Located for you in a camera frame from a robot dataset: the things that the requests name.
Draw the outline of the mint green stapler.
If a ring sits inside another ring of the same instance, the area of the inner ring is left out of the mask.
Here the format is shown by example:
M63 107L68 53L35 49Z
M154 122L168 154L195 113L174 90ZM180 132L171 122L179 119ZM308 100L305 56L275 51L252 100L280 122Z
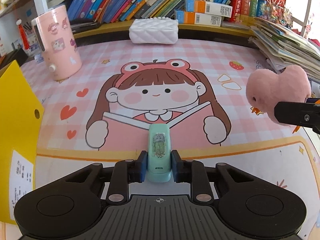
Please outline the mint green stapler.
M171 178L171 140L167 124L151 124L148 138L147 179L166 183Z

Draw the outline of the pink heart plush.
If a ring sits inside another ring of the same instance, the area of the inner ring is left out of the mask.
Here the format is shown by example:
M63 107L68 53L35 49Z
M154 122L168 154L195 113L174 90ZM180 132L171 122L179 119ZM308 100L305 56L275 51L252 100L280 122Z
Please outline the pink heart plush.
M311 86L306 72L298 65L289 65L281 74L268 69L257 69L248 78L246 98L257 111L266 113L279 124L274 107L279 102L305 103L311 97Z

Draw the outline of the stack of papers and booklets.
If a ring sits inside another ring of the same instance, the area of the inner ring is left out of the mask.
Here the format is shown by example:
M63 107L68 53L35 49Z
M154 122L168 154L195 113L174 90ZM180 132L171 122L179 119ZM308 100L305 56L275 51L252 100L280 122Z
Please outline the stack of papers and booklets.
M269 59L269 64L277 72L296 64L301 66L310 80L319 83L319 47L292 30L255 18L250 26L253 36L249 39Z

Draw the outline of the pink cartoon desk mat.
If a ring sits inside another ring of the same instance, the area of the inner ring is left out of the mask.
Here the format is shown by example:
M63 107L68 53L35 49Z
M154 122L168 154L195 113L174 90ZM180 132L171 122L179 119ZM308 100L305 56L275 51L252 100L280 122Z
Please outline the pink cartoon desk mat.
M82 68L63 81L54 81L44 63L22 66L44 106L37 187L94 161L112 166L136 157L148 148L148 132L132 122L171 123L171 146L181 157L225 162L299 195L308 210L299 235L319 239L319 141L252 112L247 79L266 66L258 50L179 40L78 51Z

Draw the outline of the yellow cardboard box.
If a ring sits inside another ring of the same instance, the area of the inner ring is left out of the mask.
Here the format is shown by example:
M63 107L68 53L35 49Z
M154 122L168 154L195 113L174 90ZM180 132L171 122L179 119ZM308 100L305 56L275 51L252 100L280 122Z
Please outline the yellow cardboard box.
M1 222L34 189L36 147L44 108L16 61L1 69Z

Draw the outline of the white quilted purse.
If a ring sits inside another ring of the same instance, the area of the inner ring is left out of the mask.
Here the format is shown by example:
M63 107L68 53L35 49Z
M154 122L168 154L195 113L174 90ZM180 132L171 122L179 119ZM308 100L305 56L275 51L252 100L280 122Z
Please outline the white quilted purse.
M178 41L178 20L167 17L136 19L129 28L135 44L175 44Z

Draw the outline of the pink cylindrical humidifier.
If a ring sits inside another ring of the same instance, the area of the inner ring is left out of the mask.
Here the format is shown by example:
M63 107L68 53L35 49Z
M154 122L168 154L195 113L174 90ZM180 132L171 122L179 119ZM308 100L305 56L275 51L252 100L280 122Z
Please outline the pink cylindrical humidifier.
M34 18L31 26L53 80L61 81L82 67L65 5Z

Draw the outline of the orange white box upper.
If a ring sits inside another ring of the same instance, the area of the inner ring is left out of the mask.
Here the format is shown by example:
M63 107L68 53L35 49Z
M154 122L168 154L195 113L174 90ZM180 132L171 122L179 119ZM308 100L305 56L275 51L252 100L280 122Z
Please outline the orange white box upper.
M225 4L201 1L201 0L184 0L184 8L187 12L198 12L231 18L233 7Z

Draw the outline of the orange white box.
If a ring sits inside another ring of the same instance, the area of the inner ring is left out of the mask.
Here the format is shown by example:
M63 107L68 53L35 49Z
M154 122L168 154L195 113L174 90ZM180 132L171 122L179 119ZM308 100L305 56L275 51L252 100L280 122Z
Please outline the orange white box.
M181 10L175 11L175 19L178 20L179 24L200 24L212 25L216 27L220 27L222 22L221 16Z
M201 0L184 0L184 8L187 12L198 12L231 18L233 7L225 4L201 1Z

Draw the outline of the orange white box lower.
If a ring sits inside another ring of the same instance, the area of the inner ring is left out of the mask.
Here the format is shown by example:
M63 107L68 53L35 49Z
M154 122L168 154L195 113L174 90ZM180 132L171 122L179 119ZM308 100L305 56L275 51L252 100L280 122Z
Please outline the orange white box lower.
M175 11L175 19L178 20L179 24L200 24L212 25L216 27L220 27L222 22L221 16L181 10Z

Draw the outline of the black box on left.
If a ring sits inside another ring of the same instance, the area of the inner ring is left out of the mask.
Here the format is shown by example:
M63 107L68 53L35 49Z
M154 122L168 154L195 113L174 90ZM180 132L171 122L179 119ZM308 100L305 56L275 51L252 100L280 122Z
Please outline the black box on left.
M5 55L4 59L1 61L0 69L4 68L12 61L17 61L18 65L21 66L27 61L27 59L28 55L22 48L15 49L12 52Z

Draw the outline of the red tassel ornament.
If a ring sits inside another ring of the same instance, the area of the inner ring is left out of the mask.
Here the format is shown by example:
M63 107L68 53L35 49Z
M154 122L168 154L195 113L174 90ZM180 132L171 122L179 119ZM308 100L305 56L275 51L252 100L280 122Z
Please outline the red tassel ornament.
M27 39L27 35L22 27L22 21L21 19L18 19L16 21L16 25L18 27L18 31L19 31L19 34L20 34L20 37L21 37L21 40L22 40L22 43L23 43L23 47L25 48L25 50L28 50L30 48L29 46L29 42L28 42L28 39Z

